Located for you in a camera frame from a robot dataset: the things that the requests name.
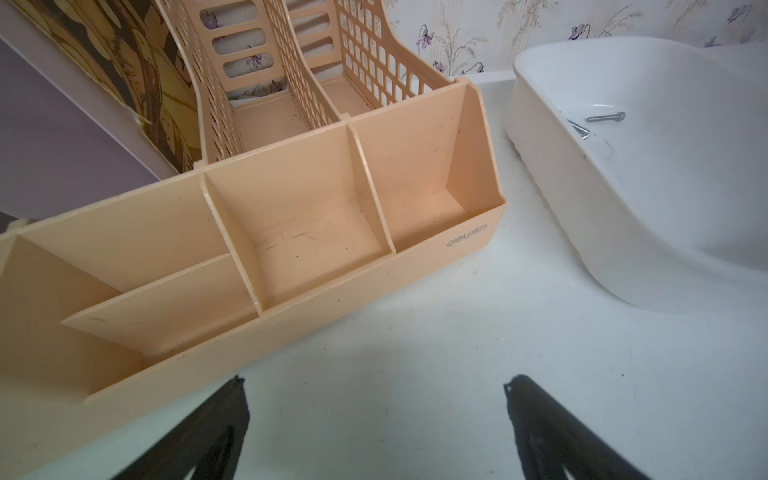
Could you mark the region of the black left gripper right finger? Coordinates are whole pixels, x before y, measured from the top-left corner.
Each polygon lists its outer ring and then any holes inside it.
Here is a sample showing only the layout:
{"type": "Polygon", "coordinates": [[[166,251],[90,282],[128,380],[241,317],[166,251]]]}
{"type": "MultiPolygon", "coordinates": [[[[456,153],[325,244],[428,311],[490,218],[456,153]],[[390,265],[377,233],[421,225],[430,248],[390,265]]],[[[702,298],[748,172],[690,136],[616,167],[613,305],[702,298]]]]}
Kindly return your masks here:
{"type": "Polygon", "coordinates": [[[513,377],[504,392],[526,479],[647,477],[530,377],[513,377]]]}

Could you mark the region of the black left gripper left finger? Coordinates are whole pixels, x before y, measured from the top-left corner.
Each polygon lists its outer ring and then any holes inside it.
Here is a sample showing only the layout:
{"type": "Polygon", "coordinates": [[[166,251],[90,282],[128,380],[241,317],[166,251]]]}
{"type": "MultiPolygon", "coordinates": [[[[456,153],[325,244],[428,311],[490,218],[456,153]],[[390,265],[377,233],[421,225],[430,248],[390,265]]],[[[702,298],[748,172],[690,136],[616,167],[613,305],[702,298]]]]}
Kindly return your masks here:
{"type": "Polygon", "coordinates": [[[115,475],[117,479],[232,479],[250,414],[235,376],[115,475]]]}

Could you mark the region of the white plastic storage box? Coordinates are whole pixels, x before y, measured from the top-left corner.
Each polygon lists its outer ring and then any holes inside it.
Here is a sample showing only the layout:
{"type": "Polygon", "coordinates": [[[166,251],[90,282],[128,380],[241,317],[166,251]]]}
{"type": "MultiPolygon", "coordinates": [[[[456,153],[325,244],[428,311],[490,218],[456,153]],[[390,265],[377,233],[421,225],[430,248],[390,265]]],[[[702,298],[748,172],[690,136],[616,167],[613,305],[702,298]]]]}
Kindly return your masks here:
{"type": "Polygon", "coordinates": [[[765,44],[566,41],[514,72],[507,134],[598,283],[670,313],[766,305],[765,44]]]}

